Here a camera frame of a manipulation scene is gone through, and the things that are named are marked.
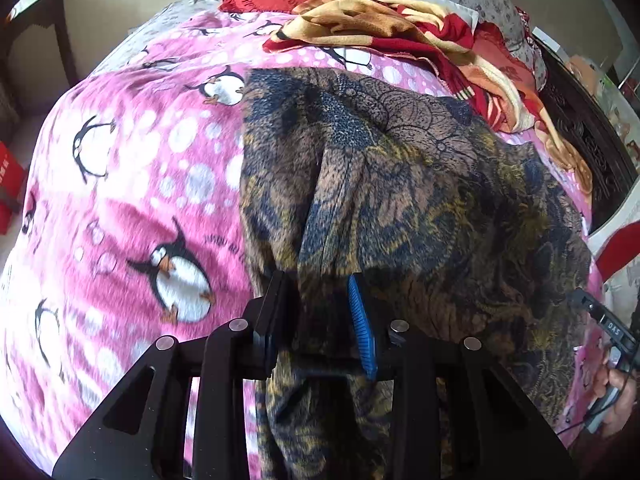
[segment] penguin print blanket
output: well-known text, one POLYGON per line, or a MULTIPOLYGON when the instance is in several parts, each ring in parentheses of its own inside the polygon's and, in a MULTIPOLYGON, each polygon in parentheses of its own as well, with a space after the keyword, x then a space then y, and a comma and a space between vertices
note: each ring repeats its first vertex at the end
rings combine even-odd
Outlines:
MULTIPOLYGON (((206 336, 252 297, 238 199, 249 68, 337 68, 450 95, 427 70, 369 52, 264 52, 290 17, 198 14, 124 69, 75 86, 45 120, 22 231, 0 280, 0 415, 44 471, 156 338, 206 336)), ((588 222, 575 182, 553 167, 533 131, 508 141, 534 143, 588 222)), ((587 376, 591 357, 582 352, 587 376)), ((245 390, 257 478, 253 385, 245 390)), ((193 399, 196 391, 194 382, 193 399)), ((575 399, 571 417, 582 409, 575 399)), ((191 403, 187 460, 193 425, 191 403)))

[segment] black cable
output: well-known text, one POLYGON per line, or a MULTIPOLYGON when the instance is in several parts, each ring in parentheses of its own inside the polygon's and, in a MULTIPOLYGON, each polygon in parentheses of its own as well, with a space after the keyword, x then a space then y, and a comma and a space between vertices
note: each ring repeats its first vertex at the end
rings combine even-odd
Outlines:
MULTIPOLYGON (((634 348, 634 351, 633 351, 632 355, 636 355, 636 352, 638 352, 638 348, 639 347, 640 347, 640 341, 638 343, 636 343, 636 347, 634 348)), ((633 366, 630 366, 629 367, 629 371, 626 373, 625 382, 622 384, 622 389, 620 390, 620 395, 616 398, 616 400, 614 400, 613 402, 610 402, 609 404, 607 404, 606 406, 604 406, 603 408, 601 408, 597 412, 592 413, 589 417, 584 417, 580 422, 576 422, 575 424, 570 425, 568 428, 564 428, 564 430, 558 431, 556 433, 556 436, 563 434, 565 431, 572 430, 573 428, 577 428, 578 426, 581 426, 583 424, 586 424, 586 423, 590 422, 596 416, 600 415, 602 412, 607 411, 609 408, 611 408, 613 405, 615 405, 615 403, 620 400, 620 397, 622 396, 622 393, 625 391, 626 384, 628 383, 629 377, 631 377, 631 373, 632 372, 633 372, 633 366)))

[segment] bed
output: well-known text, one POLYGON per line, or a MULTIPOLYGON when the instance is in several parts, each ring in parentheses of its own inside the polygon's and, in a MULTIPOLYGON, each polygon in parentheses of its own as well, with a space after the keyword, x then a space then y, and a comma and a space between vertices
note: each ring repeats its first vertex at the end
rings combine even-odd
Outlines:
MULTIPOLYGON (((245 70, 342 68, 398 88, 450 96, 428 70, 355 49, 268 54, 261 49, 265 36, 289 16, 217 12, 219 1, 178 0, 163 9, 61 98, 43 125, 22 233, 0 282, 7 321, 1 332, 6 387, 0 415, 47 473, 156 338, 207 335, 239 316, 252 296, 237 214, 243 149, 237 104, 245 70), (184 288, 172 289, 170 272, 183 273, 184 288)), ((633 182, 622 144, 596 108, 585 104, 584 92, 531 43, 509 0, 453 1, 498 25, 511 55, 543 88, 542 100, 559 130, 593 171, 592 209, 575 179, 540 151, 580 211, 586 235, 612 215, 633 182)), ((529 132, 508 142, 536 139, 529 132)), ((589 280, 598 293, 593 266, 589 280)), ((554 416, 558 428, 584 415, 600 356, 598 338, 597 330, 587 328, 575 355, 575 377, 566 379, 570 399, 554 416)), ((196 393, 194 385, 193 398, 196 393)), ((245 423, 250 469, 258 478, 250 384, 245 423)), ((187 459, 193 424, 191 406, 187 459)), ((564 437, 569 443, 575 431, 564 437)))

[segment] human hand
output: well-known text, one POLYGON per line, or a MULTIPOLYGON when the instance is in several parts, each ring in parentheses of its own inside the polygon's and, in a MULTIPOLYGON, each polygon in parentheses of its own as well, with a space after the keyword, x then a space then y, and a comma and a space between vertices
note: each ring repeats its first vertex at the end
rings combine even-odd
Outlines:
POLYGON ((619 432, 631 416, 634 403, 636 402, 636 380, 633 376, 626 379, 627 373, 620 370, 610 370, 607 367, 609 356, 606 356, 603 365, 596 373, 593 381, 593 393, 596 397, 604 397, 607 385, 622 390, 618 400, 605 413, 602 421, 602 436, 607 437, 619 432))

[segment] wooden headboard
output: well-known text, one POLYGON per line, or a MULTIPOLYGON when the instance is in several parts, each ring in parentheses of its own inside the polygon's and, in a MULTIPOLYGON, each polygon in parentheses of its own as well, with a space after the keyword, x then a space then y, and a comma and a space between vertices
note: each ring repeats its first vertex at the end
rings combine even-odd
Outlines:
POLYGON ((593 232, 622 205, 638 173, 602 109, 556 56, 540 48, 549 74, 540 98, 593 173, 593 232))

